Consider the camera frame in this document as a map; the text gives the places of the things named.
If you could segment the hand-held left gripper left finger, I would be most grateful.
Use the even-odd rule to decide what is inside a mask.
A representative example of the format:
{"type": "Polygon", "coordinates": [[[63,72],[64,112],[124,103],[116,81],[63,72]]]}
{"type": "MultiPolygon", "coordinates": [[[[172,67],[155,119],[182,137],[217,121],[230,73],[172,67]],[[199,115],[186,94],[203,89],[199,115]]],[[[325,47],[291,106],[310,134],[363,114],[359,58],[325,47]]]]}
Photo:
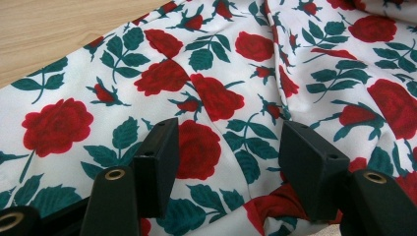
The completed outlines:
{"type": "Polygon", "coordinates": [[[179,168],[178,119],[153,126],[132,160],[139,217],[164,217],[179,168]]]}

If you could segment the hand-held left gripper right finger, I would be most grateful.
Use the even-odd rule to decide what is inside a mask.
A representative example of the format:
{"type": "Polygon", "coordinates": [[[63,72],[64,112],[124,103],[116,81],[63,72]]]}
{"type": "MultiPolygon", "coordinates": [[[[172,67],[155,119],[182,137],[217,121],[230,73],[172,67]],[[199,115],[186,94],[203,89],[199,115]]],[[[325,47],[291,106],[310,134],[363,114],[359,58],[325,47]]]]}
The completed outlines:
{"type": "Polygon", "coordinates": [[[313,221],[334,220],[336,187],[347,174],[350,159],[312,128],[283,123],[278,163],[313,221]]]}

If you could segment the white red rose print cloth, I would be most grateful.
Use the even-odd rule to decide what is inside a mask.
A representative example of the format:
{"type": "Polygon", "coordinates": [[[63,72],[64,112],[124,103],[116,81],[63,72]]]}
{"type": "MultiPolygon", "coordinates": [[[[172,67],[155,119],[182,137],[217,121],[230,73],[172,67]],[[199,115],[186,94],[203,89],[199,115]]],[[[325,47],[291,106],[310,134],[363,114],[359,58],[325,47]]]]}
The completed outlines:
{"type": "Polygon", "coordinates": [[[148,235],[309,233],[269,199],[286,120],[417,204],[417,0],[172,0],[0,89],[0,210],[86,198],[171,117],[180,166],[148,235]]]}

